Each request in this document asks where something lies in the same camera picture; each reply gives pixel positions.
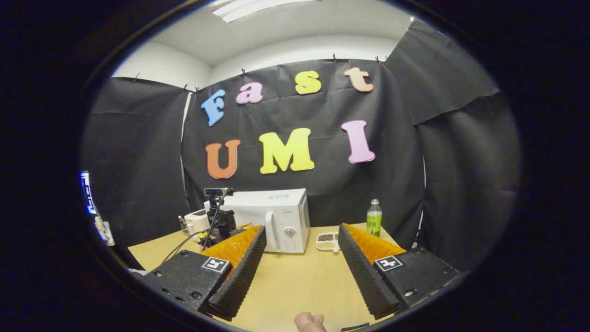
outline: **wooden table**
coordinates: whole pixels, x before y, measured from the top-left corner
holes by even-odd
[[[365,229],[366,224],[353,224]],[[250,331],[293,331],[298,313],[311,311],[324,315],[328,331],[375,320],[369,313],[342,252],[320,251],[315,247],[320,233],[337,232],[338,226],[312,227],[303,254],[264,253],[252,280],[250,290],[230,325]],[[381,230],[381,238],[397,245]],[[184,239],[181,231],[129,247],[137,261],[147,270],[158,267],[164,257]],[[182,249],[199,252],[193,240]]]

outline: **black cable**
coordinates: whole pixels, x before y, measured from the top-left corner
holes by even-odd
[[[205,242],[204,242],[204,246],[203,248],[206,248],[207,245],[207,240],[209,239],[209,235],[211,234],[211,229],[213,229],[213,227],[215,226],[215,218],[217,217],[217,213],[219,212],[219,208],[221,208],[221,204],[223,204],[223,199],[225,198],[225,195],[227,195],[227,193],[225,193],[222,197],[221,200],[219,201],[219,204],[217,204],[217,209],[215,209],[215,214],[213,215],[213,221],[211,222],[211,225],[209,227],[209,231],[207,232],[207,236],[205,237]],[[191,234],[189,237],[187,237],[184,241],[181,242],[181,244],[179,244],[176,248],[172,249],[172,251],[168,254],[168,256],[166,256],[166,258],[162,261],[162,263],[166,262],[166,260],[168,259],[168,257],[170,257],[174,252],[177,252],[180,250],[180,248],[182,248],[182,246],[188,242],[188,240],[192,239],[193,236],[197,235],[199,232],[195,232],[193,234]]]

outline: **black fabric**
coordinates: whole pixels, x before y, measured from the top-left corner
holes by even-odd
[[[424,154],[418,244],[463,271],[485,258],[512,215],[518,133],[504,94],[469,53],[419,21],[408,30],[386,65]]]
[[[369,93],[352,87],[343,73],[359,67],[369,73]],[[301,71],[319,73],[322,88],[299,95],[294,77]],[[263,84],[259,103],[237,104],[239,88],[250,82]],[[201,104],[218,89],[226,91],[224,117],[208,126]],[[307,188],[311,226],[366,221],[372,198],[383,209],[383,227],[404,248],[416,235],[424,192],[422,154],[416,130],[404,103],[401,89],[391,72],[376,61],[302,61],[268,67],[236,76],[193,95],[185,121],[182,159],[191,210],[202,207],[204,187],[233,187],[237,191]],[[369,148],[376,154],[371,162],[348,161],[348,136],[340,128],[351,120],[365,120]],[[307,171],[261,174],[263,145],[258,137],[276,132],[284,144],[291,131],[309,128],[309,150],[315,168]],[[219,166],[227,165],[225,142],[239,139],[238,168],[228,179],[216,180],[207,172],[208,144],[223,145]]]
[[[188,92],[163,83],[110,79],[87,121],[81,151],[94,203],[123,259],[128,246],[179,230],[189,212],[180,140]]]
[[[414,125],[499,91],[465,49],[418,20],[409,26],[386,65],[402,87]]]

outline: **plastic bottle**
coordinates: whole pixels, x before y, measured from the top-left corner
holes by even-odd
[[[371,207],[369,211],[367,211],[367,233],[379,236],[381,233],[382,217],[383,211],[379,207],[379,200],[377,198],[373,198],[371,200]]]

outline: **hand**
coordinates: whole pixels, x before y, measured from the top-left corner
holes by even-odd
[[[324,315],[300,313],[295,317],[295,325],[299,332],[326,332],[324,328]]]

